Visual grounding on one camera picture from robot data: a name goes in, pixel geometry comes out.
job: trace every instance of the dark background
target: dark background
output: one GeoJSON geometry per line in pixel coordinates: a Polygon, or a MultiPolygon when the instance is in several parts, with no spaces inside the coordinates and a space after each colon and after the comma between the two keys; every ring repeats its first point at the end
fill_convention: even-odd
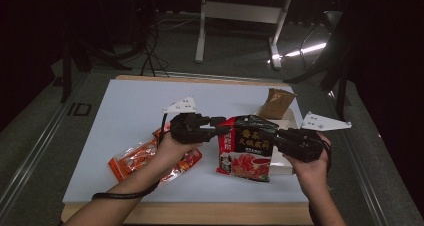
{"type": "MultiPolygon", "coordinates": [[[[129,22],[137,17],[142,25],[152,23],[147,1],[0,0],[0,130],[54,80],[50,66],[62,58],[64,25],[75,29],[95,47],[111,50],[115,42],[140,40],[142,32],[133,32],[129,22]]],[[[333,9],[333,2],[293,0],[288,21],[307,26],[318,20],[317,12],[333,9]]],[[[356,84],[421,214],[424,212],[424,178],[420,175],[424,169],[420,132],[424,108],[420,100],[424,78],[420,73],[424,66],[423,2],[363,0],[348,5],[354,13],[349,26],[342,29],[349,35],[366,25],[359,35],[360,44],[355,49],[349,79],[356,84]]],[[[198,12],[199,3],[199,0],[156,0],[159,12],[198,12]]]]}

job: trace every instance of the snack bag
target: snack bag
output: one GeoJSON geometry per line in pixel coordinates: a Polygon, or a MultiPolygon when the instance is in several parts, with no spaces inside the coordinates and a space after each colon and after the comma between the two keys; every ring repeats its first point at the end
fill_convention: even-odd
{"type": "Polygon", "coordinates": [[[237,116],[220,125],[231,126],[226,135],[218,136],[218,173],[269,182],[273,145],[260,138],[260,131],[275,133],[278,125],[255,115],[237,116]]]}
{"type": "MultiPolygon", "coordinates": [[[[165,126],[165,130],[169,129],[169,123],[165,126]]],[[[153,132],[154,138],[140,144],[136,148],[130,148],[124,153],[115,155],[108,162],[109,167],[112,169],[113,174],[119,182],[127,178],[131,173],[141,169],[144,165],[154,157],[157,151],[157,140],[159,137],[160,129],[153,132]]],[[[169,182],[185,171],[189,170],[202,158],[202,154],[198,149],[196,152],[189,152],[184,155],[180,162],[175,165],[171,173],[161,179],[162,182],[169,182]]]]}

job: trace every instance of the gray floor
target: gray floor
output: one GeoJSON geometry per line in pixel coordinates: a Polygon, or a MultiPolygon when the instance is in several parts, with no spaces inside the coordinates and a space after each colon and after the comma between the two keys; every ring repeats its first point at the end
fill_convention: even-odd
{"type": "MultiPolygon", "coordinates": [[[[280,71],[274,70],[267,63],[267,38],[272,35],[272,26],[242,22],[229,24],[220,20],[208,21],[204,62],[197,64],[194,62],[198,36],[197,16],[161,17],[160,20],[177,21],[164,21],[159,24],[159,39],[154,48],[155,55],[152,55],[156,74],[165,75],[162,68],[166,67],[166,72],[172,73],[173,76],[198,74],[214,78],[282,81],[305,70],[298,57],[283,59],[283,68],[280,71]]],[[[309,30],[310,28],[301,25],[285,25],[278,43],[280,54],[296,49],[309,30]]],[[[318,27],[307,45],[325,41],[327,38],[325,28],[318,27]]],[[[154,45],[155,41],[151,37],[149,47],[154,45]]],[[[117,47],[117,50],[125,50],[123,48],[125,47],[117,47]]],[[[319,52],[315,52],[307,55],[307,62],[311,63],[318,54],[319,52]]],[[[5,207],[7,211],[2,211],[1,225],[57,225],[60,222],[62,197],[109,80],[120,74],[140,74],[145,59],[146,54],[141,54],[122,60],[124,65],[133,68],[131,71],[118,71],[93,59],[94,68],[91,73],[84,74],[74,70],[74,91],[67,103],[59,103],[61,88],[51,85],[1,133],[1,191],[5,191],[10,183],[15,185],[13,178],[17,175],[16,172],[25,171],[20,168],[22,165],[30,165],[33,168],[25,171],[28,173],[26,175],[17,175],[23,182],[14,192],[16,197],[5,207]],[[88,116],[75,116],[68,114],[72,103],[89,103],[93,108],[88,116]],[[40,152],[38,159],[27,158],[32,149],[38,149],[40,152]]],[[[61,75],[60,61],[52,65],[52,68],[57,75],[61,75]]],[[[146,69],[144,73],[152,75],[150,69],[146,69]]],[[[318,75],[304,84],[316,85],[320,78],[321,75],[318,75]]],[[[348,85],[345,112],[348,121],[361,126],[352,128],[348,137],[356,146],[357,154],[363,162],[362,170],[366,173],[366,180],[378,198],[374,206],[380,207],[384,212],[380,217],[383,221],[375,224],[423,225],[422,217],[406,192],[352,83],[348,85]]],[[[367,202],[358,198],[349,200],[337,202],[349,225],[373,225],[372,215],[361,213],[367,202]]]]}

